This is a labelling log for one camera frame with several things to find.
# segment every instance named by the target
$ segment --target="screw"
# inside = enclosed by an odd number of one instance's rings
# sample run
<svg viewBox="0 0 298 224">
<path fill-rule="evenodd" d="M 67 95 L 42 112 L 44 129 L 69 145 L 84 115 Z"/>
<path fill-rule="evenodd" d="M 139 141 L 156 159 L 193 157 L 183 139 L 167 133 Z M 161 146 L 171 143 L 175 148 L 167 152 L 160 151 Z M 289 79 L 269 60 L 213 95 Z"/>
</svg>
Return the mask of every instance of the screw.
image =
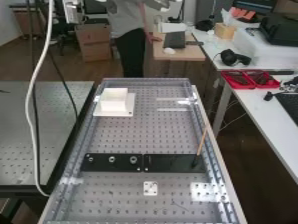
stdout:
<svg viewBox="0 0 298 224">
<path fill-rule="evenodd" d="M 129 159 L 129 161 L 131 161 L 131 164 L 132 165 L 136 165 L 137 164 L 137 157 L 136 156 L 132 156 L 131 159 Z"/>
<path fill-rule="evenodd" d="M 111 157 L 109 157 L 109 163 L 115 163 L 115 161 L 116 161 L 115 156 L 111 156 Z"/>
</svg>

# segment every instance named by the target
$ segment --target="wooden stick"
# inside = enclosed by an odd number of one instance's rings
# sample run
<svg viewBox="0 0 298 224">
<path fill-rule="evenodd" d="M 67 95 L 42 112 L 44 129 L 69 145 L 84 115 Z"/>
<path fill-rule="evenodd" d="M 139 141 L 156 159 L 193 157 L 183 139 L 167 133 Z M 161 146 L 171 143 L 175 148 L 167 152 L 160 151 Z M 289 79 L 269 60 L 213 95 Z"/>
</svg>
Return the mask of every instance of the wooden stick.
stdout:
<svg viewBox="0 0 298 224">
<path fill-rule="evenodd" d="M 202 151 L 202 145 L 204 145 L 204 142 L 205 142 L 206 134 L 208 134 L 208 125 L 206 125 L 205 130 L 204 130 L 202 139 L 201 139 L 200 146 L 198 146 L 198 151 L 197 151 L 197 156 L 200 156 L 201 151 Z"/>
</svg>

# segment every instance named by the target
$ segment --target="black bracket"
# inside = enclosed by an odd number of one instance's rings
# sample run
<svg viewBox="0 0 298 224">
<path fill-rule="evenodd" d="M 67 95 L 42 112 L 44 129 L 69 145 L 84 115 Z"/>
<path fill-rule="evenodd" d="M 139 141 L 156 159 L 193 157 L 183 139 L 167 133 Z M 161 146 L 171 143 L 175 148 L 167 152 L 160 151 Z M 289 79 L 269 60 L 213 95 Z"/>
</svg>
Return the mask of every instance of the black bracket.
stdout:
<svg viewBox="0 0 298 224">
<path fill-rule="evenodd" d="M 83 172 L 143 172 L 143 154 L 88 153 Z"/>
<path fill-rule="evenodd" d="M 192 154 L 147 154 L 144 171 L 148 173 L 205 173 L 204 159 L 200 156 L 196 166 L 196 155 Z"/>
</svg>

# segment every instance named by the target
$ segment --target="monitor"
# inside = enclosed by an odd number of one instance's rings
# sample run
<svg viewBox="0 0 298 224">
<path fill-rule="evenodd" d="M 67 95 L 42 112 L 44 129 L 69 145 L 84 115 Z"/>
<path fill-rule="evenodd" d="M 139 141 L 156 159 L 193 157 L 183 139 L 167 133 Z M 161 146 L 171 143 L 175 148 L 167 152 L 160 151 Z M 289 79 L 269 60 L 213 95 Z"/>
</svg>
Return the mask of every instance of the monitor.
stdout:
<svg viewBox="0 0 298 224">
<path fill-rule="evenodd" d="M 233 5 L 237 8 L 256 11 L 260 14 L 268 14 L 274 10 L 277 0 L 236 0 Z"/>
<path fill-rule="evenodd" d="M 84 0 L 85 14 L 107 14 L 105 6 L 96 0 Z"/>
</svg>

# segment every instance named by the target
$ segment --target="person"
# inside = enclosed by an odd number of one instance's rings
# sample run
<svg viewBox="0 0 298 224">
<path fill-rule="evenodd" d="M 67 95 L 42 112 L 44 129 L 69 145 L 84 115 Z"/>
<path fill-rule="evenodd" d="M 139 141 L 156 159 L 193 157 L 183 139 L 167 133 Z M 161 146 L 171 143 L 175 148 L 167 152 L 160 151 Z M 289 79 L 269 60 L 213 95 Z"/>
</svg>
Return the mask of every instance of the person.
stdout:
<svg viewBox="0 0 298 224">
<path fill-rule="evenodd" d="M 148 30 L 145 5 L 141 0 L 108 0 L 104 3 L 112 38 L 119 49 L 124 77 L 144 77 L 144 58 L 147 39 L 161 41 Z"/>
</svg>

